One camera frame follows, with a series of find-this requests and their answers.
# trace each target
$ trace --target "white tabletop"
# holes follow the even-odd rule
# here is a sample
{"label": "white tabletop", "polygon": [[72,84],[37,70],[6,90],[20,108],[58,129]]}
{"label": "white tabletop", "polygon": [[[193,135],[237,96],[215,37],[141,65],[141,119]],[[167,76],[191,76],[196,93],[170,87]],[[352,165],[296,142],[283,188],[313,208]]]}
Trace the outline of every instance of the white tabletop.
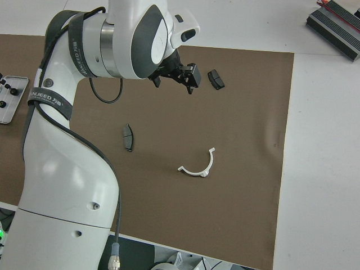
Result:
{"label": "white tabletop", "polygon": [[[169,0],[201,26],[193,46],[295,52],[274,270],[358,269],[360,61],[305,26],[316,0]],[[337,3],[354,13],[358,0]],[[0,0],[0,34],[44,35],[63,9],[105,0]]]}

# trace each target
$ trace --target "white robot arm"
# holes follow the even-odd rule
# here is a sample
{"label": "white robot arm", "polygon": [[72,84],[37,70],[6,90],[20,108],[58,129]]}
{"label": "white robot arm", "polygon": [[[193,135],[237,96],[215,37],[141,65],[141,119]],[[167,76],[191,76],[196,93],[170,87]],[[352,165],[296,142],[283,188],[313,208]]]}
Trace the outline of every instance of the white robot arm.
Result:
{"label": "white robot arm", "polygon": [[[69,128],[80,80],[149,78],[158,87],[162,76],[189,93],[200,83],[197,66],[183,66],[177,52],[200,30],[188,11],[169,11],[166,0],[109,0],[109,12],[99,11],[62,12],[48,28],[29,95],[24,189],[1,270],[97,269],[121,201],[110,162]],[[119,269],[118,250],[109,269]]]}

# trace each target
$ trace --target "brown mat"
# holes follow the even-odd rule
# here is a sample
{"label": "brown mat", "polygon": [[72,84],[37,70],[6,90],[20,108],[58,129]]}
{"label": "brown mat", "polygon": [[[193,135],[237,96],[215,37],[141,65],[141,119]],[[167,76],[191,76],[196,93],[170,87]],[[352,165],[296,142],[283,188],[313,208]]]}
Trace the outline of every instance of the brown mat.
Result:
{"label": "brown mat", "polygon": [[[0,71],[29,77],[43,37],[2,35]],[[115,104],[101,103],[87,80],[78,87],[71,128],[98,146],[121,183],[121,233],[259,269],[272,269],[282,154],[293,54],[182,47],[202,84],[185,87],[162,79],[124,81]],[[207,72],[217,69],[226,87],[217,91]],[[96,79],[103,98],[116,96],[119,80]],[[0,201],[17,205],[24,178],[20,138],[26,96],[10,125],[0,126]],[[122,127],[134,132],[134,151]],[[206,178],[198,172],[214,165]]]}

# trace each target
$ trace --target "metal connector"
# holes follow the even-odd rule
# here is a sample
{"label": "metal connector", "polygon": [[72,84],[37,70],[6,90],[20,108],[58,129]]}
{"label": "metal connector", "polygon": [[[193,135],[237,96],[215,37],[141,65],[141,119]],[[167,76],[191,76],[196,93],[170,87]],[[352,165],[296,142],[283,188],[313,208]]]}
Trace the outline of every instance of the metal connector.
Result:
{"label": "metal connector", "polygon": [[111,256],[109,259],[107,268],[108,268],[108,270],[119,270],[120,269],[120,257],[117,255]]}

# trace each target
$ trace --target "silver band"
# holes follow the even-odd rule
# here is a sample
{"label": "silver band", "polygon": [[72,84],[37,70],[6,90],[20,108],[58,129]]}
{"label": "silver band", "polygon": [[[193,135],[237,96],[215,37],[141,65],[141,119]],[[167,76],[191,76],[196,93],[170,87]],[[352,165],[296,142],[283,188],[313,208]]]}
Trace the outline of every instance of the silver band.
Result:
{"label": "silver band", "polygon": [[113,53],[113,35],[114,35],[114,26],[104,21],[100,36],[100,51],[101,51],[102,62],[105,66],[105,69],[112,77],[122,78],[115,65],[114,53]]}

